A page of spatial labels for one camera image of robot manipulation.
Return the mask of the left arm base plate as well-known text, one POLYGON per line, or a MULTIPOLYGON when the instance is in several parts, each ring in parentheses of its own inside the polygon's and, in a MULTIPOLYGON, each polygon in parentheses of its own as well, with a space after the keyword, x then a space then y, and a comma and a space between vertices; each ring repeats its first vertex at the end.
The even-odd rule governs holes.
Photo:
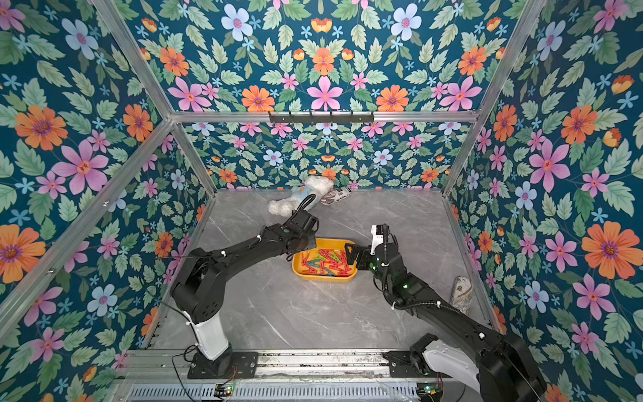
POLYGON ((259 353, 256 352, 224 352, 216 360, 206 358, 197 351, 192 359, 188 372, 190 380, 227 380, 234 377, 251 379, 256 374, 259 353))

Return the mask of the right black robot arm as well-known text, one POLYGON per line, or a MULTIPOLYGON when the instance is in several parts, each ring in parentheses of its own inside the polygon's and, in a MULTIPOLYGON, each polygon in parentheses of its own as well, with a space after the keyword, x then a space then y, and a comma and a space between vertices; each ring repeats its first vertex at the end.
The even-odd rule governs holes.
POLYGON ((413 345, 415 370, 445 374, 485 401, 544 400, 546 381, 521 337, 469 318, 410 273, 386 224, 376 224, 371 233, 370 246, 345 246, 348 263, 373 274, 392 310, 424 320, 447 336, 442 340, 427 334, 413 345))

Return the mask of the yellow plastic storage box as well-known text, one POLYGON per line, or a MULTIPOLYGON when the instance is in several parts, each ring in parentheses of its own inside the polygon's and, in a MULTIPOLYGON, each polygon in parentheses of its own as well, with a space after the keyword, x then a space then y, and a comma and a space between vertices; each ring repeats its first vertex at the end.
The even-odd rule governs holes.
POLYGON ((299 278, 305 281, 350 282, 357 274, 356 263, 348 263, 346 244, 353 241, 317 238, 316 246, 295 254, 291 266, 299 278))

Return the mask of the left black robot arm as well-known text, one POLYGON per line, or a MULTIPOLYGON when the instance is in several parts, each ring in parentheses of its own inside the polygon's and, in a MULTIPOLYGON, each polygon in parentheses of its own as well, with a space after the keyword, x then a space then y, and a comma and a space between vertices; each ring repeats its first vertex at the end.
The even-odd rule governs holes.
POLYGON ((185 257, 171 296, 194 331, 204 358, 214 362, 230 349, 219 317, 227 282, 262 261, 294 256, 315 246, 319 220, 306 211, 315 199, 314 194, 306 196, 288 220, 265 226, 246 241, 214 251, 197 248, 185 257))

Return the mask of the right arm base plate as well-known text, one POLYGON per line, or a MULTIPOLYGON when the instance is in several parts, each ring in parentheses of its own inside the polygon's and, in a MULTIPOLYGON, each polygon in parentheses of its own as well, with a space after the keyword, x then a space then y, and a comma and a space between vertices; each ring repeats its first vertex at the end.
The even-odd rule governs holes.
POLYGON ((382 353, 388 365, 392 378, 444 379, 449 378, 444 373, 429 368, 427 363, 421 363, 417 353, 408 350, 390 350, 382 353))

